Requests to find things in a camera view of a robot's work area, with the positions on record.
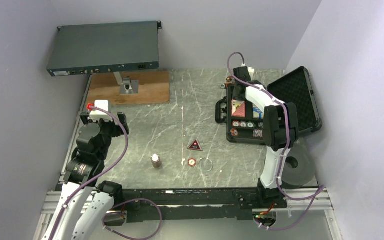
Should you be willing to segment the red black triangle button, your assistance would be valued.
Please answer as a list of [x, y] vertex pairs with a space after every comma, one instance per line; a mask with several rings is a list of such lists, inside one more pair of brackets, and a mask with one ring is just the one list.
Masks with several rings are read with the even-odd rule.
[[195, 139], [188, 147], [188, 150], [194, 150], [194, 151], [203, 151], [201, 144], [197, 139]]

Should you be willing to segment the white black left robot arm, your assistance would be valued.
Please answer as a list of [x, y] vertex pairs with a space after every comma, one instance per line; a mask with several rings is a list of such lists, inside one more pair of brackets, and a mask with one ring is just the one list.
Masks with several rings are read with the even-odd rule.
[[114, 120], [105, 111], [82, 112], [71, 160], [66, 166], [59, 202], [44, 240], [87, 240], [107, 211], [124, 203], [121, 185], [98, 178], [107, 173], [105, 160], [113, 138], [130, 133], [126, 115]]

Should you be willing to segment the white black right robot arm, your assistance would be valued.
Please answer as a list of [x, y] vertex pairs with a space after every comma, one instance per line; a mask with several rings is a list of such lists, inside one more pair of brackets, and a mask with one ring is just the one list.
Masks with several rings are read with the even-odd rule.
[[285, 160], [300, 135], [297, 107], [276, 98], [263, 85], [252, 82], [248, 67], [234, 68], [231, 74], [239, 96], [264, 111], [262, 137], [267, 152], [260, 176], [264, 189], [255, 194], [255, 200], [260, 207], [267, 208], [275, 201], [270, 189], [282, 185]]

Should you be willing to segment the brown wooden board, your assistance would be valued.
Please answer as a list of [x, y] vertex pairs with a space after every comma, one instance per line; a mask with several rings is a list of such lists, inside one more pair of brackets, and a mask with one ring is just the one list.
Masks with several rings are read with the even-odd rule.
[[165, 104], [170, 102], [170, 74], [168, 71], [122, 72], [130, 78], [132, 91], [117, 82], [114, 73], [93, 74], [86, 103], [108, 100], [111, 105]]

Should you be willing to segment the black aluminium mounting rail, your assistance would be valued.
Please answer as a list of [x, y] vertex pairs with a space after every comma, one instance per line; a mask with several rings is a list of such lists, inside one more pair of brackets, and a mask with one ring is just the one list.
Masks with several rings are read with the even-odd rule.
[[223, 187], [223, 188], [174, 188], [174, 189], [124, 189], [115, 199], [126, 205], [115, 208], [122, 211], [110, 217], [111, 225], [119, 219], [127, 223], [163, 220], [202, 220], [236, 219], [251, 220], [260, 212], [286, 213], [291, 217], [294, 211], [332, 210], [333, 205], [326, 190], [314, 200], [304, 199], [312, 195], [316, 188], [287, 190], [290, 199], [277, 190], [263, 190], [261, 187]]

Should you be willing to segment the dark green rack unit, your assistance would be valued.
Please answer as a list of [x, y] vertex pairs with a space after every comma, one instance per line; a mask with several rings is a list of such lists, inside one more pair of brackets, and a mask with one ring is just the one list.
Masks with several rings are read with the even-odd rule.
[[154, 70], [161, 21], [64, 25], [46, 70], [52, 77]]

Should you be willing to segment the red playing card deck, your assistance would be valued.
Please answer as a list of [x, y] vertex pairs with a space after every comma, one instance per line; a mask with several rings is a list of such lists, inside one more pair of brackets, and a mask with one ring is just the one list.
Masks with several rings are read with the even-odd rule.
[[246, 117], [246, 102], [233, 99], [231, 102], [231, 116], [237, 118]]

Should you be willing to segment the clear round plastic disc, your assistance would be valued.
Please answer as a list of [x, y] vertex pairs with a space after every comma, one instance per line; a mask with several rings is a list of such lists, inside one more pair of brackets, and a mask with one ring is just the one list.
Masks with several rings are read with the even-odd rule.
[[214, 163], [211, 159], [209, 158], [201, 158], [198, 162], [198, 167], [203, 173], [207, 173], [212, 171], [214, 167]]

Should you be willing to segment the blue playing card deck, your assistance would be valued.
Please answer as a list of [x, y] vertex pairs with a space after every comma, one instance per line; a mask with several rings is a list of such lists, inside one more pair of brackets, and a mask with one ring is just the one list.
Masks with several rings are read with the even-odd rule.
[[252, 108], [252, 116], [254, 119], [263, 119], [264, 118], [264, 112], [260, 110], [258, 107]]

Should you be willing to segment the single red poker chip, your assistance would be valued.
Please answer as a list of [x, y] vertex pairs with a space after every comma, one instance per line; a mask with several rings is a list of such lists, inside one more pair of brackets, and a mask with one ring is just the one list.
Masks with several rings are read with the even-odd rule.
[[190, 159], [188, 159], [187, 164], [188, 164], [190, 167], [194, 167], [194, 166], [196, 166], [196, 164], [197, 164], [197, 160], [194, 159], [194, 158], [190, 158]]

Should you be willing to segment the poker chips row in case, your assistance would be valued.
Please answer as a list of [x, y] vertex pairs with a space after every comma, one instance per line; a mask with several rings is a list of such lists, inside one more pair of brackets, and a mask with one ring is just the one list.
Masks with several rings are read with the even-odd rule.
[[263, 138], [263, 123], [234, 120], [231, 123], [230, 135], [242, 138]]

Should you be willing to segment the black poker set case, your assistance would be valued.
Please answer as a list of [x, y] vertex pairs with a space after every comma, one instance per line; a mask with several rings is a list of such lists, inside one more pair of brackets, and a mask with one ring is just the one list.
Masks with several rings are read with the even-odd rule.
[[[257, 106], [247, 100], [245, 100], [246, 117], [231, 115], [234, 86], [234, 84], [229, 85], [226, 89], [226, 96], [216, 103], [215, 122], [226, 124], [226, 138], [231, 143], [264, 145], [263, 138], [231, 136], [230, 130], [233, 121], [263, 123], [263, 119], [253, 118], [253, 107]], [[323, 122], [317, 107], [310, 74], [305, 67], [300, 66], [270, 83], [267, 90], [279, 100], [296, 105], [300, 137], [313, 134], [322, 128]]]

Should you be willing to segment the silver metal stand bracket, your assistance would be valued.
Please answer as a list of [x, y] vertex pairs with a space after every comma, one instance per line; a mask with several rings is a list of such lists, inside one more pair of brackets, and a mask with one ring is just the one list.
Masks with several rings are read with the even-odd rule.
[[120, 85], [120, 95], [134, 95], [139, 93], [139, 80], [132, 80], [129, 76], [123, 77], [121, 72], [114, 72], [117, 84]]

